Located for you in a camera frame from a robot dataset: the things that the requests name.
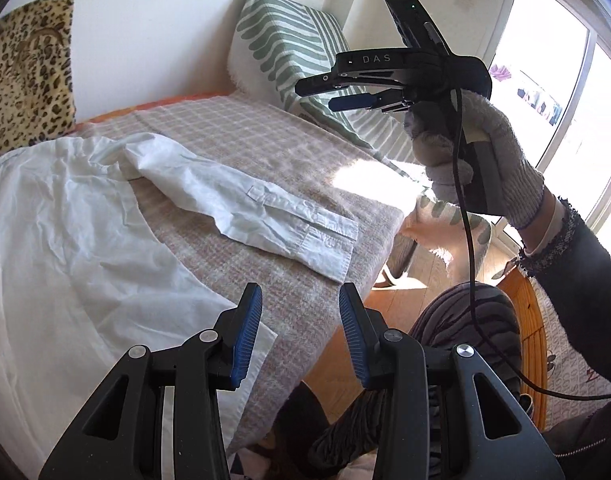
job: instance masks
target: shirt sleeve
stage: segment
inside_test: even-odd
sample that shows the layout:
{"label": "shirt sleeve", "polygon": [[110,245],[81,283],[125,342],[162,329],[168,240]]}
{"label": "shirt sleeve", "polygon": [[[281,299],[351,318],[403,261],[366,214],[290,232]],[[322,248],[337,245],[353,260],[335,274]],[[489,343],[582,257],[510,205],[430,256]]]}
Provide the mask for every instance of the shirt sleeve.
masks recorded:
{"label": "shirt sleeve", "polygon": [[[222,235],[345,281],[359,235],[357,221],[158,134],[124,140],[122,155],[177,207],[214,218]],[[124,162],[118,162],[125,171]]]}
{"label": "shirt sleeve", "polygon": [[565,218],[566,207],[561,203],[558,198],[554,199],[554,211],[552,212],[552,218],[550,219],[550,224],[548,224],[545,233],[543,234],[543,238],[539,244],[534,248],[534,250],[529,253],[525,252],[525,256],[535,256],[536,254],[543,251],[548,244],[554,240],[557,234],[561,231],[563,227],[563,219]]}
{"label": "shirt sleeve", "polygon": [[521,266],[543,286],[570,345],[611,382],[611,257],[568,204],[562,227]]}

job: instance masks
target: wooden table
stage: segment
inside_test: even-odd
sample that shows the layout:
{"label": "wooden table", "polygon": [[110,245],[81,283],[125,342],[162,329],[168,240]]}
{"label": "wooden table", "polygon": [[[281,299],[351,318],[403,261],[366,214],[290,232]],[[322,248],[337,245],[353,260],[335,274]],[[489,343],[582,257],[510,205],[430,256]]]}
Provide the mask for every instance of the wooden table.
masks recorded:
{"label": "wooden table", "polygon": [[[547,388],[547,343],[543,318],[537,302],[537,296],[530,280],[515,268],[497,285],[508,294],[519,317],[519,331],[522,342],[522,372],[537,386]],[[522,394],[530,394],[535,402],[532,421],[543,431],[547,396],[535,392],[525,384],[521,385]]]}

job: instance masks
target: window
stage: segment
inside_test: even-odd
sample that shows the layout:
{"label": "window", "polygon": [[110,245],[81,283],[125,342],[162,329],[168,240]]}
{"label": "window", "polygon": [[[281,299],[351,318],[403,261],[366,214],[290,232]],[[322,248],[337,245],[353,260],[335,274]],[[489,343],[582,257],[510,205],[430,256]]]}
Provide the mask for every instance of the window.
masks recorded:
{"label": "window", "polygon": [[[611,59],[594,31],[556,0],[514,0],[490,75],[527,160],[611,253]],[[493,220],[517,249],[518,232]]]}

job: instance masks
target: black sleeve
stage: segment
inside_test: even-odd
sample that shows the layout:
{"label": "black sleeve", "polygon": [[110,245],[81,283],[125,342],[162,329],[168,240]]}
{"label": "black sleeve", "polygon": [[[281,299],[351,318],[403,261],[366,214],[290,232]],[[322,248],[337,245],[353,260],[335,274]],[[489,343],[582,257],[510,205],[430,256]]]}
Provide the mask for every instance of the black sleeve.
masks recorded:
{"label": "black sleeve", "polygon": [[559,234],[521,266],[543,286],[570,345],[611,382],[611,257],[565,200]]}

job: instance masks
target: white knit glove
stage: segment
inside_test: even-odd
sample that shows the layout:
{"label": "white knit glove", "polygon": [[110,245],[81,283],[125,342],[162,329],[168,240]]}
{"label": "white knit glove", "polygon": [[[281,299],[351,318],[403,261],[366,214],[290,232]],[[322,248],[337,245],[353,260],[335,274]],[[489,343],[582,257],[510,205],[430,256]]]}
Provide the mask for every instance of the white knit glove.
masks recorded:
{"label": "white knit glove", "polygon": [[[462,90],[463,129],[480,129],[490,136],[499,165],[506,218],[517,229],[529,225],[543,200],[543,175],[525,160],[523,150],[508,118],[479,94]],[[432,189],[441,200],[457,203],[452,172],[452,148],[445,119],[439,106],[432,102],[412,105],[405,115],[405,129],[412,139],[414,156],[426,166]],[[473,169],[458,161],[461,185],[469,184]]]}

